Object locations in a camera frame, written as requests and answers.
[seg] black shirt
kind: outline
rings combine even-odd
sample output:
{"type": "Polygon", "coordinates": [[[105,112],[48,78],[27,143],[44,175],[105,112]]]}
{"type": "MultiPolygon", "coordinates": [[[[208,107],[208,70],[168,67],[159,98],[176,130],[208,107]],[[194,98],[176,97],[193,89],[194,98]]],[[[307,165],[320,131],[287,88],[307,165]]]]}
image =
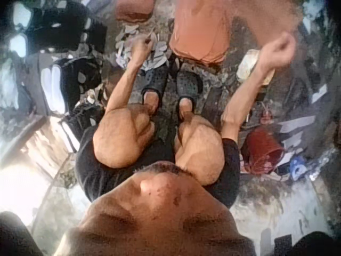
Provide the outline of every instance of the black shirt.
{"type": "MultiPolygon", "coordinates": [[[[94,154],[93,135],[97,126],[90,127],[83,135],[76,160],[76,176],[86,196],[92,202],[113,190],[135,170],[157,161],[175,162],[172,145],[165,145],[161,139],[155,140],[140,156],[137,162],[122,169],[112,169],[101,164],[94,154]]],[[[223,139],[225,165],[219,179],[205,189],[217,200],[230,208],[236,200],[239,188],[240,160],[238,145],[230,139],[223,139]]]]}

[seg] hand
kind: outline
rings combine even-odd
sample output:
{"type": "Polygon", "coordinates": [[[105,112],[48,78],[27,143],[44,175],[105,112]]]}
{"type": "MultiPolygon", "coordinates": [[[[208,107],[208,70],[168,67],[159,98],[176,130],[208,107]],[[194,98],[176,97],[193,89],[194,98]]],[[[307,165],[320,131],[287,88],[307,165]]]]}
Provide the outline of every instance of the hand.
{"type": "Polygon", "coordinates": [[[145,43],[147,35],[138,35],[134,38],[133,48],[132,48],[132,62],[142,66],[144,61],[147,59],[148,55],[153,48],[154,42],[151,40],[148,44],[145,43]]]}
{"type": "Polygon", "coordinates": [[[262,48],[257,65],[266,75],[273,69],[290,64],[294,58],[295,49],[296,41],[294,37],[287,32],[283,32],[278,39],[267,43],[262,48]]]}

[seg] sandal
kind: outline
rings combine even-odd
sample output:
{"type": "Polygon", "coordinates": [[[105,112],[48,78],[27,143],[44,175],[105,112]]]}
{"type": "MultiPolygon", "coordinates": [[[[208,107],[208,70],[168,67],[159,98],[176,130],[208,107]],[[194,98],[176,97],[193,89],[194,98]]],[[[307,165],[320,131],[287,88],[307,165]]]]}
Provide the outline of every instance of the sandal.
{"type": "Polygon", "coordinates": [[[162,106],[162,98],[164,96],[165,88],[167,85],[168,73],[169,68],[166,65],[147,71],[145,75],[146,86],[141,92],[143,99],[142,104],[144,104],[144,94],[148,91],[153,91],[158,94],[159,108],[162,106]]]}
{"type": "Polygon", "coordinates": [[[189,71],[180,71],[177,74],[176,78],[176,89],[177,89],[177,94],[179,96],[178,102],[177,102],[177,107],[176,107],[176,112],[178,116],[178,120],[180,121],[180,101],[184,98],[189,99],[192,101],[192,112],[194,112],[196,103],[198,100],[198,96],[202,94],[202,88],[203,88],[203,83],[197,74],[189,71]]]}

